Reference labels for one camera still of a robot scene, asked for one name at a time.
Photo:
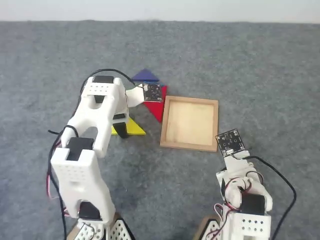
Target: yellow triangle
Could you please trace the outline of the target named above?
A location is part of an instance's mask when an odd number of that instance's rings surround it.
[[[129,117],[129,121],[126,123],[126,131],[129,135],[146,135],[146,132],[131,117]],[[114,127],[112,127],[112,135],[117,135]]]

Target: red triangle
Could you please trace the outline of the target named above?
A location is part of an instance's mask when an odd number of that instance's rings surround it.
[[[144,101],[143,104],[149,109],[149,111],[155,116],[155,118],[162,122],[162,116],[164,114],[165,100],[167,95],[167,86],[161,87],[162,102]]]

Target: gray carpet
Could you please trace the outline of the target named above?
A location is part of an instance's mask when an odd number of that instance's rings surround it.
[[[320,25],[95,21],[0,23],[2,239],[62,239],[58,201],[45,191],[47,129],[67,123],[83,78],[105,67],[130,76],[148,68],[170,95],[219,100],[219,132],[238,128],[297,189],[277,239],[320,239]],[[149,111],[140,105],[131,116],[147,135],[113,136],[99,160],[116,209],[138,240],[190,240],[221,202],[223,158],[161,148]],[[292,192],[256,167],[273,197],[274,230]]]

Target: black cable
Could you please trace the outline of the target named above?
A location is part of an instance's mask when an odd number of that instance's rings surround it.
[[[274,230],[274,233],[273,233],[273,236],[271,238],[271,240],[275,240],[276,239],[276,236],[280,230],[280,227],[282,225],[282,223],[284,222],[286,216],[288,215],[288,213],[290,212],[290,210],[292,209],[292,207],[294,206],[294,204],[296,203],[296,200],[297,200],[297,192],[294,188],[294,186],[292,186],[292,184],[288,181],[288,179],[286,179],[285,176],[283,176],[274,166],[272,166],[270,163],[266,162],[265,160],[263,160],[262,158],[258,157],[258,156],[247,156],[247,157],[244,157],[243,159],[257,159],[259,160],[260,162],[262,162],[263,164],[267,165],[269,168],[271,168],[273,171],[275,171],[276,174],[278,174],[285,182],[286,184],[288,184],[288,186],[291,188],[292,192],[293,192],[293,200],[292,202],[290,203],[290,205],[288,206],[288,208],[285,210],[284,214],[282,215],[278,225],[276,226],[275,230]]]
[[[63,224],[63,239],[64,240],[67,240],[67,226],[66,226],[66,218],[65,218],[65,211],[64,211],[64,203],[63,203],[62,197],[61,197],[60,192],[59,192],[59,186],[58,186],[56,180],[54,179],[54,175],[52,173],[51,158],[52,158],[52,156],[54,154],[54,151],[55,151],[55,149],[57,147],[57,143],[59,142],[59,140],[60,140],[60,138],[61,138],[61,136],[62,136],[62,134],[63,134],[63,132],[64,132],[64,130],[66,128],[72,129],[74,131],[76,137],[77,138],[79,137],[78,131],[74,126],[66,125],[63,128],[63,130],[57,134],[57,136],[56,136],[56,138],[55,138],[55,140],[54,140],[54,142],[53,142],[53,144],[52,144],[52,146],[50,148],[49,155],[48,155],[48,168],[47,168],[47,175],[50,176],[50,180],[51,180],[51,182],[52,182],[52,184],[53,184],[53,186],[54,186],[54,188],[55,188],[55,190],[56,190],[56,192],[58,194],[58,197],[59,197],[61,218],[62,218],[62,224]]]

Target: white plastic bracket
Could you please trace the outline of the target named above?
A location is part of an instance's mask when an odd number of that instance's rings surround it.
[[[214,230],[219,229],[219,224],[216,220],[211,220],[206,227],[204,234],[202,235],[201,240],[211,240],[212,237],[215,235],[214,233],[211,233]],[[221,239],[221,232],[219,232],[218,236],[214,238],[215,240],[220,240]]]
[[[132,240],[122,219],[118,219],[113,225],[110,231],[110,240]]]
[[[81,201],[87,201],[99,209],[101,223],[109,225],[116,209],[101,177],[95,151],[83,149],[78,161],[67,160],[69,151],[68,148],[57,148],[51,158],[68,213],[72,218],[78,218]]]

